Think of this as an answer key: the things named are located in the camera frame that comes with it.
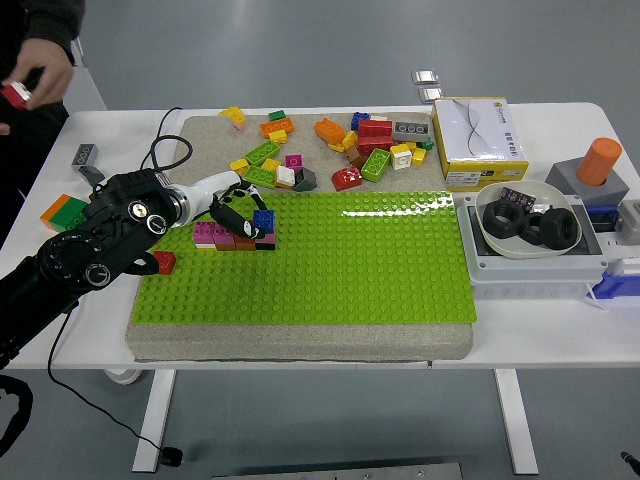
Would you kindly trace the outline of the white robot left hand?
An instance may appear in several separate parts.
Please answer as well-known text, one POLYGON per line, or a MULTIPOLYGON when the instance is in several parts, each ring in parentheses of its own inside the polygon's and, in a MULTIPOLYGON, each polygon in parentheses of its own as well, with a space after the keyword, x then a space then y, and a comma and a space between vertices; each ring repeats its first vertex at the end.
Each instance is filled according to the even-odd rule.
POLYGON ((234 171, 207 177, 184 187, 182 192, 187 223, 208 213, 215 222, 239 237, 262 239, 265 236, 263 229, 253 226, 224 201, 225 197, 240 193, 249 195, 259 210, 267 209, 256 187, 234 171))

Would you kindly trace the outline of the person's left hand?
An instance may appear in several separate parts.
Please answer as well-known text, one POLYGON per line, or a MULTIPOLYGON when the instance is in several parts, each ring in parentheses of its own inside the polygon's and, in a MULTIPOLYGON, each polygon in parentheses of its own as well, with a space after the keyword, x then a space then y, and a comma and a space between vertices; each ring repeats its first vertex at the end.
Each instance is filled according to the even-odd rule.
POLYGON ((74 74, 74 67, 66 51, 49 40, 25 40, 16 65, 2 84, 23 82, 34 70, 39 70, 41 76, 26 102, 26 109, 35 110, 62 101, 74 74))

